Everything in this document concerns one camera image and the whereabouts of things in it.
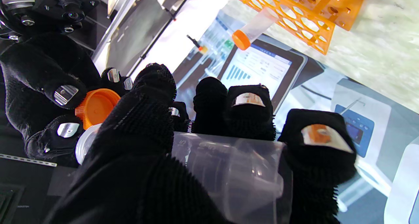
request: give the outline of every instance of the tablet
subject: tablet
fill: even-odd
[[[274,113],[297,79],[305,57],[255,40],[247,50],[234,46],[218,79],[227,87],[234,85],[265,85],[269,89]]]

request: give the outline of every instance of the orange screw cap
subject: orange screw cap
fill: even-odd
[[[83,128],[103,123],[121,97],[112,90],[101,88],[89,91],[86,98],[75,109],[75,115],[83,121]]]
[[[249,38],[241,30],[235,31],[232,35],[232,38],[235,45],[241,50],[246,50],[251,45]]]

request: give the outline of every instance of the robotic hand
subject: robotic hand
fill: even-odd
[[[6,85],[6,115],[22,133],[30,158],[71,154],[84,132],[74,109],[88,91],[108,88],[123,96],[130,78],[108,68],[102,76],[73,40],[55,33],[10,46],[0,61]]]

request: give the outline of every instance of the reflective fingertip pad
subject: reflective fingertip pad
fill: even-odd
[[[235,98],[235,100],[233,100],[231,106],[233,107],[236,105],[247,104],[247,103],[266,107],[265,104],[262,102],[262,99],[258,95],[253,94],[253,93],[243,93],[239,95],[238,97]]]
[[[326,125],[313,124],[304,127],[301,133],[305,145],[328,146],[348,153],[354,152],[336,130]]]
[[[62,85],[54,92],[54,99],[60,105],[66,105],[78,92],[78,88],[72,85]]]
[[[64,138],[72,137],[77,132],[79,126],[80,124],[74,122],[62,123],[57,129],[57,134]]]
[[[129,90],[132,89],[132,80],[131,80],[131,78],[127,78],[124,81],[124,89],[127,90],[127,91],[129,91]]]
[[[177,108],[169,107],[169,109],[172,111],[172,116],[179,116],[180,117],[180,113],[179,113],[179,110]]]
[[[109,70],[108,79],[111,82],[119,82],[119,71],[116,68]]]

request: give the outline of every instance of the tablet screen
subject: tablet screen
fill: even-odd
[[[265,85],[271,99],[277,91],[292,62],[252,44],[247,50],[237,50],[229,62],[221,82],[234,85]]]

